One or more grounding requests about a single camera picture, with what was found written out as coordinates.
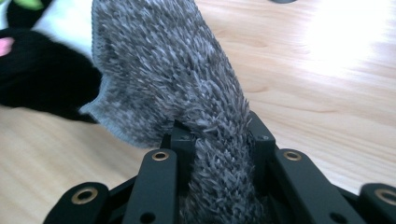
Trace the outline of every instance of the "wooden floor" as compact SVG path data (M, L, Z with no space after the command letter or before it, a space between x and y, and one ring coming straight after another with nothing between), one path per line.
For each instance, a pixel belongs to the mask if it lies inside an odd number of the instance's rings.
M395 1L196 3L280 147L354 193L396 186ZM146 152L98 125L1 107L0 223L40 223L82 182L114 188Z

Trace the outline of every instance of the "pink fabric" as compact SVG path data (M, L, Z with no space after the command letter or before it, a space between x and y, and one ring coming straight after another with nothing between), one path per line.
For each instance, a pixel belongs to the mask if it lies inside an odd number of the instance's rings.
M11 37L0 38L0 57L8 55L11 52L14 39Z

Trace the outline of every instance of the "metal grommet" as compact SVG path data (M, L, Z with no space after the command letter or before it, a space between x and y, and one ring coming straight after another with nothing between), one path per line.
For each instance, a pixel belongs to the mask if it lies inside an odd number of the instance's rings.
M391 205L396 205L396 192L390 189L376 189L374 191L376 197L385 203L389 203Z
M86 187L78 190L72 197L72 203L84 204L92 201L98 195L98 190L93 187Z
M155 161L164 161L169 158L169 154L166 152L157 152L152 155L152 159Z
M290 161L300 161L302 158L300 154L293 151L286 151L283 153L283 156Z

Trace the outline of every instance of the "black fabric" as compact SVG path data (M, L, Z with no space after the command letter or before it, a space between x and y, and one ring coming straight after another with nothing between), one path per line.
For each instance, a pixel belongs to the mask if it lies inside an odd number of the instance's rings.
M7 8L8 27L32 28L51 2L52 0L41 0L43 8L30 10L11 1Z
M78 109L97 96L101 75L84 55L27 29L7 28L3 37L15 42L0 57L0 105L93 122Z

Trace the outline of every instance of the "gray fur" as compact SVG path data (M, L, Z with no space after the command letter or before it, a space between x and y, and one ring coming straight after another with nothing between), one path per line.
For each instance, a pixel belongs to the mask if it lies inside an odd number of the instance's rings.
M193 0L93 0L92 38L103 83L81 112L138 147L157 147L179 120L197 137L181 221L260 223L248 102Z

